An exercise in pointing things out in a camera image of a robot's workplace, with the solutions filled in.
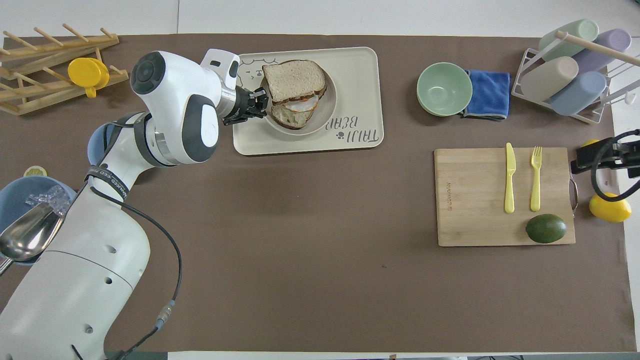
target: plastic fork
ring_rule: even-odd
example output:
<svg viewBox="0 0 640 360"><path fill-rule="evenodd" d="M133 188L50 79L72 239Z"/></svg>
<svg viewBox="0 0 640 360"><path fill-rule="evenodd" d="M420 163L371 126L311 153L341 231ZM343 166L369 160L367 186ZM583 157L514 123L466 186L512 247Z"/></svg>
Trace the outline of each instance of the plastic fork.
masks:
<svg viewBox="0 0 640 360"><path fill-rule="evenodd" d="M531 191L531 211L540 210L540 167L542 167L542 146L533 148L531 154L531 166L533 167L533 190Z"/></svg>

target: lemon slice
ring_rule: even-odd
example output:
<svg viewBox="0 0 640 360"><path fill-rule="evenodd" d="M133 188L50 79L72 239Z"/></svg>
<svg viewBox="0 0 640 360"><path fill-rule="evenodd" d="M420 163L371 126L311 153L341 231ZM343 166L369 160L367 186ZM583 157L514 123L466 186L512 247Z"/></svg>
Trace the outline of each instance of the lemon slice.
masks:
<svg viewBox="0 0 640 360"><path fill-rule="evenodd" d="M47 176L47 171L44 169L44 167L39 167L38 165L33 165L32 167L29 167L25 172L23 176L29 176L29 175L42 175L42 176Z"/></svg>

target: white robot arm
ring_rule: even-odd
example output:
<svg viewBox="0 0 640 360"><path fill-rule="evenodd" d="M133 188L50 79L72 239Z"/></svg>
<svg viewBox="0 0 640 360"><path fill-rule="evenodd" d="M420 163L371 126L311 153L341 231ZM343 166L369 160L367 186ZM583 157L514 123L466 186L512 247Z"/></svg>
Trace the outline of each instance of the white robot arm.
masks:
<svg viewBox="0 0 640 360"><path fill-rule="evenodd" d="M152 167L201 163L225 125L264 116L264 90L236 88L239 57L211 49L199 65L156 51L131 72L148 113L118 122L51 244L0 315L0 358L104 360L104 338L142 276L147 235L120 205ZM159 315L158 330L173 301Z"/></svg>

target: beige cup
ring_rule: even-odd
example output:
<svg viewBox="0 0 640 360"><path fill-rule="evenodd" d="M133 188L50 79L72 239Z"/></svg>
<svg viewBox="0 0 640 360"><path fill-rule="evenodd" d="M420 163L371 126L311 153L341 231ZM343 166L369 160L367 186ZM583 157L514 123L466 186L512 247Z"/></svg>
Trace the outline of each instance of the beige cup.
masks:
<svg viewBox="0 0 640 360"><path fill-rule="evenodd" d="M543 102L562 90L578 74L578 63L569 56L548 61L520 79L522 94L535 102Z"/></svg>

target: metal spoon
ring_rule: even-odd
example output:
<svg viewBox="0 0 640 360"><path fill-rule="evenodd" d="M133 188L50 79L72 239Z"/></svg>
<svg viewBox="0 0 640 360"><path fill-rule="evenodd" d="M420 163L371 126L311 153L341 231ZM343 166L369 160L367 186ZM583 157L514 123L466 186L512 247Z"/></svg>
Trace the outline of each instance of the metal spoon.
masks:
<svg viewBox="0 0 640 360"><path fill-rule="evenodd" d="M63 217L51 205L41 202L14 221L0 234L0 252L6 260L0 265L0 276L14 261L38 257L49 245L62 225Z"/></svg>

